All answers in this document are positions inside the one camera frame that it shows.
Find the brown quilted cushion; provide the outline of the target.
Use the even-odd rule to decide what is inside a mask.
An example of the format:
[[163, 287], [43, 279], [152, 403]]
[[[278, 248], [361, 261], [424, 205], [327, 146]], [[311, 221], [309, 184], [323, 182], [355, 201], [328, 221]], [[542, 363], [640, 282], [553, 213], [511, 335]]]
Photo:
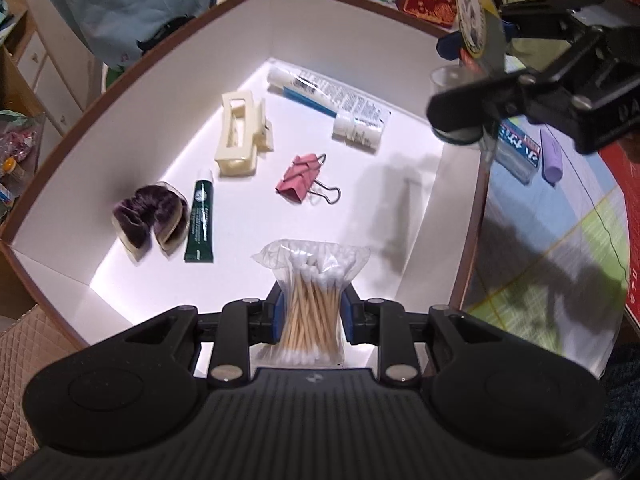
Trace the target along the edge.
[[8, 474], [38, 450], [23, 411], [29, 381], [49, 364], [76, 352], [68, 338], [39, 306], [1, 333], [1, 473]]

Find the cream plastic hair claw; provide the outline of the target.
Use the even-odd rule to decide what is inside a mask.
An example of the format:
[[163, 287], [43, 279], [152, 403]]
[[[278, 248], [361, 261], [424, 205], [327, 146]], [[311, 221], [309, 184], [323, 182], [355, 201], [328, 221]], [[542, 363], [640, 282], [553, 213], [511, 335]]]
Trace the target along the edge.
[[215, 155], [221, 177], [252, 176], [259, 153], [273, 151], [266, 101], [251, 91], [227, 92], [222, 99], [222, 129]]

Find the red folder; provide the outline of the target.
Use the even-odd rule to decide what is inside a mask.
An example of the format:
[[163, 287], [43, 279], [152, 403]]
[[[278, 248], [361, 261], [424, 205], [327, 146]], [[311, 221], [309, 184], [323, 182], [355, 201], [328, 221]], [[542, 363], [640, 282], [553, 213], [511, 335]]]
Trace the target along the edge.
[[[639, 0], [605, 0], [612, 26], [638, 25]], [[625, 315], [639, 331], [639, 165], [631, 162], [618, 144], [605, 148], [601, 156], [623, 193], [628, 233], [628, 286]]]

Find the small white bottle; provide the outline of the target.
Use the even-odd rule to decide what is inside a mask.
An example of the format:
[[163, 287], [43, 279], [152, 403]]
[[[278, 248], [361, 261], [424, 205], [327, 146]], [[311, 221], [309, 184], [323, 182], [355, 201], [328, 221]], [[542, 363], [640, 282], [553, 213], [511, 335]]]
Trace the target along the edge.
[[342, 110], [336, 114], [333, 135], [349, 143], [375, 152], [381, 144], [385, 122], [354, 116]]

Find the white blue toothpaste tube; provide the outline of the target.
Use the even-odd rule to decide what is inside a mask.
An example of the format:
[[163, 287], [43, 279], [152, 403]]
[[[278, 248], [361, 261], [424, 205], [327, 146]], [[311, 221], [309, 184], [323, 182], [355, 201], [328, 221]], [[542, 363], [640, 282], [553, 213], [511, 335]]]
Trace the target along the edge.
[[267, 81], [287, 98], [332, 117], [343, 114], [383, 129], [392, 114], [388, 107], [359, 91], [308, 70], [274, 64]]

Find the white cardboard box brown rim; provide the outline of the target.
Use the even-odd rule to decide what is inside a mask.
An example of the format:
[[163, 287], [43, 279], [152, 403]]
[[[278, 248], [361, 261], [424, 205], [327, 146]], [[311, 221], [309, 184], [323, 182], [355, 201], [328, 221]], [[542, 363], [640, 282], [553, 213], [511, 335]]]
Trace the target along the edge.
[[[1, 235], [44, 310], [93, 344], [179, 304], [270, 289], [279, 238], [370, 252], [358, 292], [410, 310], [462, 305], [486, 177], [425, 117], [442, 31], [368, 0], [227, 0], [147, 53], [37, 172]], [[214, 258], [134, 258], [113, 207], [214, 179]]]

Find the purple velvet scrunchie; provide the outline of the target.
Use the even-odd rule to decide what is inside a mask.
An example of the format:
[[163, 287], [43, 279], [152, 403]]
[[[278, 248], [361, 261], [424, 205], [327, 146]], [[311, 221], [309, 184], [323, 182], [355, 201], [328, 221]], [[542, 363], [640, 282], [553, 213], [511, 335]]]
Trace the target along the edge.
[[171, 256], [186, 237], [189, 221], [186, 199], [166, 182], [142, 186], [112, 209], [114, 229], [134, 261], [149, 251], [152, 237]]

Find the blue plastic floss box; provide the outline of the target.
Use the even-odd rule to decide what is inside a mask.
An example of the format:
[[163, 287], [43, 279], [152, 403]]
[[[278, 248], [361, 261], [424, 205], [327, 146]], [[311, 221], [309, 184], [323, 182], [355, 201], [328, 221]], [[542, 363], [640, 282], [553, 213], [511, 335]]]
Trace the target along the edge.
[[499, 122], [495, 160], [512, 176], [529, 185], [539, 168], [540, 146], [510, 120]]

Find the green carded tool package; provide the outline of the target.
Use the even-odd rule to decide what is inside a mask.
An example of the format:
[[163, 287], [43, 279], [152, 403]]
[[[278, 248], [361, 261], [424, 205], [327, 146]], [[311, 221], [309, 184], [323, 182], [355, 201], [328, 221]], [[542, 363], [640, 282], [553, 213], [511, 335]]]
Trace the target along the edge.
[[[456, 3], [457, 30], [461, 32], [464, 46], [460, 58], [432, 71], [432, 97], [477, 79], [504, 73], [506, 34], [494, 0], [456, 0]], [[431, 126], [439, 140], [472, 145], [484, 136], [485, 126], [490, 122], [456, 131], [440, 131]]]

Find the pink binder clip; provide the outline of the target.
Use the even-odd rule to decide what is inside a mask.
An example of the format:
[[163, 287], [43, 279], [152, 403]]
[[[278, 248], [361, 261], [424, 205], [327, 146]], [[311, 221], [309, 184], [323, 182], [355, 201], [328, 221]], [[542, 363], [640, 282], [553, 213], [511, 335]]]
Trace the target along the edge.
[[276, 186], [276, 192], [294, 204], [301, 204], [308, 195], [335, 205], [342, 197], [336, 186], [327, 186], [318, 180], [320, 170], [326, 162], [326, 154], [295, 156]]

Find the clutter of snack packets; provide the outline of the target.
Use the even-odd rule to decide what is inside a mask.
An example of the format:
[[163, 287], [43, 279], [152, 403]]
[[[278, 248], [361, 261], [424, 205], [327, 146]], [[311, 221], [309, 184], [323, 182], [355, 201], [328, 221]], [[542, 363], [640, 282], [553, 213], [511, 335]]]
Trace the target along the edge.
[[40, 151], [44, 115], [26, 116], [1, 111], [1, 221], [34, 177]]

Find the bag of cotton swabs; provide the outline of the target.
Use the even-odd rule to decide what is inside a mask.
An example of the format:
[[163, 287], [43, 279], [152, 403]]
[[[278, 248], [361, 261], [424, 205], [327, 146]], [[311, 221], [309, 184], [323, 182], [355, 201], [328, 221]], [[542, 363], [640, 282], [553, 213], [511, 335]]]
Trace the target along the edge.
[[312, 240], [275, 240], [253, 259], [273, 272], [284, 295], [275, 344], [257, 362], [271, 367], [338, 367], [344, 363], [342, 293], [370, 258], [363, 247]]

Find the plaid blue green tablecloth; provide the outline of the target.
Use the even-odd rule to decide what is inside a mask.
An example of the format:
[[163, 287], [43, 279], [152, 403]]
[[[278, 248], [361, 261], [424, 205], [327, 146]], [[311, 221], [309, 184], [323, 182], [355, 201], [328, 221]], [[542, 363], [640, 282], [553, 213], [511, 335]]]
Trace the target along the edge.
[[601, 376], [620, 331], [628, 286], [623, 193], [602, 158], [575, 152], [558, 130], [511, 119], [536, 142], [548, 128], [563, 177], [529, 185], [490, 168], [464, 310]]

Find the dark green ointment tube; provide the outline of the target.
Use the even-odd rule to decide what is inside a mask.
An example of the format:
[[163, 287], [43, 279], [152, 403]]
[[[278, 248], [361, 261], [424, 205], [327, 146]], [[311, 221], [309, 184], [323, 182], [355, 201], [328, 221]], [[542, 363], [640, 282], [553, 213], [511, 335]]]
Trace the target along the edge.
[[188, 241], [183, 257], [186, 263], [214, 262], [213, 197], [213, 175], [205, 168], [198, 174], [194, 185]]

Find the lilac cream tube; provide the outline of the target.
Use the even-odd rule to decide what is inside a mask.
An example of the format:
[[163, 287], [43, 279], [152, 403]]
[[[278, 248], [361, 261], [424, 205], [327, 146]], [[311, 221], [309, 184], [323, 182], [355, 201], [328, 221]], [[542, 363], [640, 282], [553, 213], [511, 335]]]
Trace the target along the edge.
[[542, 176], [555, 186], [563, 177], [562, 150], [559, 142], [548, 128], [540, 130], [542, 148]]

